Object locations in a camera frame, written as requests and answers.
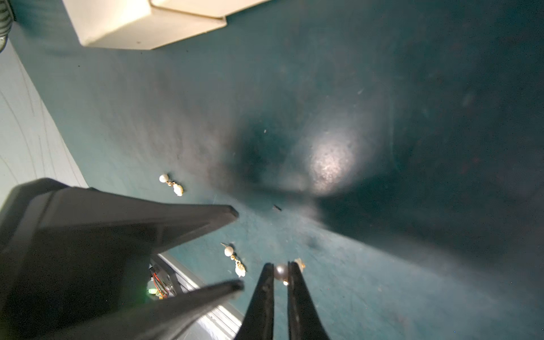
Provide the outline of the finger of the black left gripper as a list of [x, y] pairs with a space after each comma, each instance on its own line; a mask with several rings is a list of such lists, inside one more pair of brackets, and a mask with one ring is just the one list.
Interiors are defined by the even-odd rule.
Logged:
[[175, 205], [165, 217], [152, 224], [157, 231], [153, 253], [198, 239], [238, 218], [239, 213], [231, 205]]

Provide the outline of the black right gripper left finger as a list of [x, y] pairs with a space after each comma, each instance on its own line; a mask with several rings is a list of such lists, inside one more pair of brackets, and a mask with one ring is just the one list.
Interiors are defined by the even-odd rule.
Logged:
[[263, 266], [236, 340], [272, 340], [274, 326], [274, 265]]

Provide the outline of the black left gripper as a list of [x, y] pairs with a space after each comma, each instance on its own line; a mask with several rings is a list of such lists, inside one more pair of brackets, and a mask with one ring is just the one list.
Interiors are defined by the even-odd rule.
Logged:
[[50, 178], [16, 186], [1, 209], [1, 338], [168, 339], [180, 306], [143, 305], [144, 208]]

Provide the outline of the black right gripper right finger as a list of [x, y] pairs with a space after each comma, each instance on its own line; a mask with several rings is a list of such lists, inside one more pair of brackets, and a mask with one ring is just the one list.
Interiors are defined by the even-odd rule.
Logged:
[[311, 299], [300, 266], [288, 263], [288, 333], [290, 340], [329, 340]]

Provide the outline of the cream drawer jewelry box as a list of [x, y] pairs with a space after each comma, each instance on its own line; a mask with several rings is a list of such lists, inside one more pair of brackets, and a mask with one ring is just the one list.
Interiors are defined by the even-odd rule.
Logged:
[[81, 45], [153, 50], [224, 28], [228, 16], [264, 2], [64, 0], [63, 4]]

